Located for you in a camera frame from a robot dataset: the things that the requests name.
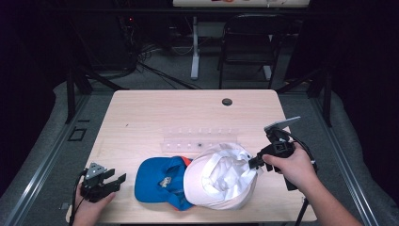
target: cap logo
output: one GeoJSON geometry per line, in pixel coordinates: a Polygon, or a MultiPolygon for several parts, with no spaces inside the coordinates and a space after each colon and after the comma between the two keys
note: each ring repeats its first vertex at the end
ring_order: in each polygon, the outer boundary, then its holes
{"type": "Polygon", "coordinates": [[[159,183],[159,185],[160,185],[161,187],[167,187],[167,186],[170,184],[171,181],[172,181],[172,178],[171,178],[171,177],[166,177],[166,178],[164,178],[164,180],[162,180],[162,181],[159,183]]]}

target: hat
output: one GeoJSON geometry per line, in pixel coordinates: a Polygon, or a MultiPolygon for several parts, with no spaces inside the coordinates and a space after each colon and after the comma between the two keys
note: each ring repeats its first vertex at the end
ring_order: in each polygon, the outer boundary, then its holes
{"type": "Polygon", "coordinates": [[[251,157],[236,143],[220,143],[201,153],[185,170],[185,197],[211,209],[240,209],[256,184],[257,171],[248,164],[251,157]]]}
{"type": "Polygon", "coordinates": [[[182,156],[146,159],[138,168],[135,196],[140,202],[168,202],[178,210],[193,206],[184,196],[184,172],[191,160],[182,156]]]}

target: person's left hand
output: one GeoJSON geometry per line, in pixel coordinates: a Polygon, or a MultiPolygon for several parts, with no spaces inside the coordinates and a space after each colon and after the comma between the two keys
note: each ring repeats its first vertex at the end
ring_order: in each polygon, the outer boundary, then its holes
{"type": "MultiPolygon", "coordinates": [[[[83,197],[80,194],[81,187],[82,183],[80,183],[76,189],[75,208],[77,208],[79,202],[83,200],[83,197]]],[[[107,197],[95,203],[83,200],[82,203],[80,203],[79,208],[77,208],[73,225],[95,225],[103,209],[114,199],[114,197],[115,192],[112,192],[107,197]]]]}

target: wooden tabletop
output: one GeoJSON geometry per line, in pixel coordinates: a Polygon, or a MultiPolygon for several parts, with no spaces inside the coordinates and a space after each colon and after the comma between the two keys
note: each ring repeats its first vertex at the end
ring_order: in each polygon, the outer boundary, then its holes
{"type": "MultiPolygon", "coordinates": [[[[282,175],[274,171],[258,177],[251,200],[240,210],[217,211],[192,207],[176,211],[168,203],[142,203],[134,187],[139,165],[163,152],[166,128],[232,129],[236,140],[255,155],[269,144],[263,128],[284,120],[274,90],[122,90],[117,91],[104,117],[87,167],[96,162],[116,173],[126,173],[117,197],[105,208],[105,223],[216,223],[295,221],[302,206],[299,191],[287,191],[282,175]],[[223,99],[231,105],[223,105],[223,99]]],[[[184,153],[195,157],[196,152],[184,153]]],[[[311,207],[304,221],[316,220],[311,207]]]]}
{"type": "Polygon", "coordinates": [[[184,8],[306,8],[310,0],[173,0],[174,7],[184,8]]]}

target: black chair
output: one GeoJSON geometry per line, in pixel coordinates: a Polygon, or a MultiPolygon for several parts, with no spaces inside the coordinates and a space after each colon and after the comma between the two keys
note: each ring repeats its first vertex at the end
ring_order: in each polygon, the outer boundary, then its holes
{"type": "Polygon", "coordinates": [[[291,21],[281,15],[241,14],[229,19],[223,29],[219,88],[222,89],[224,64],[271,67],[271,88],[281,44],[291,21]]]}

